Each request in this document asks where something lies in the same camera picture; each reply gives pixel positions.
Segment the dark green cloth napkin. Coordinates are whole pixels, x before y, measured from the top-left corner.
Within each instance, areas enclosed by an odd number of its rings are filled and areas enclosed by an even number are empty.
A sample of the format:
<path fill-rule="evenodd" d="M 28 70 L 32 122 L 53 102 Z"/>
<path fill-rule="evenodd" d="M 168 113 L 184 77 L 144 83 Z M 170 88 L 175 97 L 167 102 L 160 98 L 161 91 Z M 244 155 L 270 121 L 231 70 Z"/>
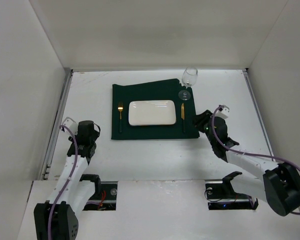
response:
<path fill-rule="evenodd" d="M 193 125 L 196 115 L 194 96 L 189 100 L 181 100 L 179 92 L 183 89 L 177 78 L 153 82 L 112 85 L 112 140 L 174 140 L 197 139 L 199 131 Z M 171 100 L 175 105 L 176 123 L 173 125 L 131 126 L 128 121 L 129 104 L 133 101 Z M 122 133 L 119 133 L 119 102 L 123 102 Z M 181 118 L 181 105 L 185 109 L 185 133 Z"/>

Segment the gold knife with dark handle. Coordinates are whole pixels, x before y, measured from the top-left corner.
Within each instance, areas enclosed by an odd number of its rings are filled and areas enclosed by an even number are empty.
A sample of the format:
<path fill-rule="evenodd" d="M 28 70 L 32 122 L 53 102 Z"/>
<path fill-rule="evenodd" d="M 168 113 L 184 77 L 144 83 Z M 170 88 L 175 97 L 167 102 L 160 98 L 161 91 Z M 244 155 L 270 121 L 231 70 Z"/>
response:
<path fill-rule="evenodd" d="M 182 131 L 186 133 L 186 121 L 185 121 L 185 105 L 181 104 L 181 119 L 182 119 Z"/>

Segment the gold fork with dark handle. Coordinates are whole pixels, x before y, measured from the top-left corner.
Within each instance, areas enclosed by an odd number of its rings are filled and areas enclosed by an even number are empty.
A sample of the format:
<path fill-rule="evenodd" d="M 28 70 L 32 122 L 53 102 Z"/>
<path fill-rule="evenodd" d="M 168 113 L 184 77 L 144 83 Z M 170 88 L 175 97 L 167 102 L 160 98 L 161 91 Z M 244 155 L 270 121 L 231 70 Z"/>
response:
<path fill-rule="evenodd" d="M 124 110 L 123 102 L 118 103 L 118 111 L 119 111 L 119 133 L 122 133 L 122 113 Z"/>

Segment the clear wine glass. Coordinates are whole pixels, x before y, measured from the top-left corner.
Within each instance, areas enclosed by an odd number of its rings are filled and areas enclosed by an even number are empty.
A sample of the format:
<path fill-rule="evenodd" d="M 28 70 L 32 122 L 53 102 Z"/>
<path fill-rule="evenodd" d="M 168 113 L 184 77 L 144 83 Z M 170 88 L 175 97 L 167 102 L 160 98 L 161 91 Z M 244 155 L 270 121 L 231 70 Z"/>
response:
<path fill-rule="evenodd" d="M 187 101 L 191 98 L 189 89 L 196 84 L 199 71 L 196 67 L 187 67 L 182 75 L 181 84 L 183 89 L 179 91 L 178 96 L 181 100 Z"/>

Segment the white rectangular plate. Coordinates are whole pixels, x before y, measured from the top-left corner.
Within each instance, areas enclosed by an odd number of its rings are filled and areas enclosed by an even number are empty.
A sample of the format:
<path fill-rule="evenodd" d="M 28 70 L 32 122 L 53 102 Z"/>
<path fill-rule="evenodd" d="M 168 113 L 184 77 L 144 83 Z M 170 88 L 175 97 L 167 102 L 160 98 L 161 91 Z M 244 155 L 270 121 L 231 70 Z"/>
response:
<path fill-rule="evenodd" d="M 172 100 L 141 100 L 129 104 L 128 123 L 131 126 L 170 126 L 176 122 Z"/>

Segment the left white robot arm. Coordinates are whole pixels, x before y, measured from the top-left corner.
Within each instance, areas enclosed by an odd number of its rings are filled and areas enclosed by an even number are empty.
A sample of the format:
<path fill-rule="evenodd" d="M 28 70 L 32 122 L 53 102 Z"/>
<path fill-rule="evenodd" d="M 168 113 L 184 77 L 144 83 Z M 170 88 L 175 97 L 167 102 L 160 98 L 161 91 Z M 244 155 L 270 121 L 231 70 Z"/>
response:
<path fill-rule="evenodd" d="M 98 175 L 85 174 L 93 158 L 100 127 L 92 120 L 78 123 L 66 118 L 60 129 L 71 142 L 64 168 L 43 203 L 37 203 L 33 215 L 38 240 L 74 240 L 79 232 L 79 215 L 101 181 Z"/>

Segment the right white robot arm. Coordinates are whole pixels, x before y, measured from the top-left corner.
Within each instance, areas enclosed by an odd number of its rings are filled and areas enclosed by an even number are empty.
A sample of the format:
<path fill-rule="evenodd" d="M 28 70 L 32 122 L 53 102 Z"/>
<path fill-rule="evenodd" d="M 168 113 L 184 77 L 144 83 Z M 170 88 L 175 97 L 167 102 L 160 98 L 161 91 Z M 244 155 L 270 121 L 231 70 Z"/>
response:
<path fill-rule="evenodd" d="M 280 157 L 249 153 L 228 136 L 226 118 L 230 110 L 219 105 L 192 118 L 194 127 L 204 133 L 213 153 L 224 162 L 240 167 L 253 177 L 235 171 L 222 179 L 225 193 L 244 194 L 266 202 L 278 215 L 295 214 L 300 207 L 300 167 Z"/>

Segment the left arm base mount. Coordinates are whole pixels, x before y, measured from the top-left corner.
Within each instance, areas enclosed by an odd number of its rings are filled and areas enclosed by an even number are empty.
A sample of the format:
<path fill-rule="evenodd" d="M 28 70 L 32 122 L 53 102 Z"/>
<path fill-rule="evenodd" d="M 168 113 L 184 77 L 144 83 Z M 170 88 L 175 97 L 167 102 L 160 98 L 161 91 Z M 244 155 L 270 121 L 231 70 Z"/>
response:
<path fill-rule="evenodd" d="M 115 211 L 117 207 L 118 182 L 102 181 L 100 190 L 90 197 L 84 211 Z"/>

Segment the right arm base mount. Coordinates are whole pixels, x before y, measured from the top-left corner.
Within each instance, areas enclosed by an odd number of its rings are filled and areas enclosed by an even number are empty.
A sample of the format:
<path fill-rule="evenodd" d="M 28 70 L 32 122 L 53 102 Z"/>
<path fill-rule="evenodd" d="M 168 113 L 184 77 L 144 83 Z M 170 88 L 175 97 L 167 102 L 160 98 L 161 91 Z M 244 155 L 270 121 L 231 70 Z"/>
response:
<path fill-rule="evenodd" d="M 257 198 L 236 193 L 222 181 L 207 181 L 204 196 L 210 211 L 252 210 L 259 206 Z"/>

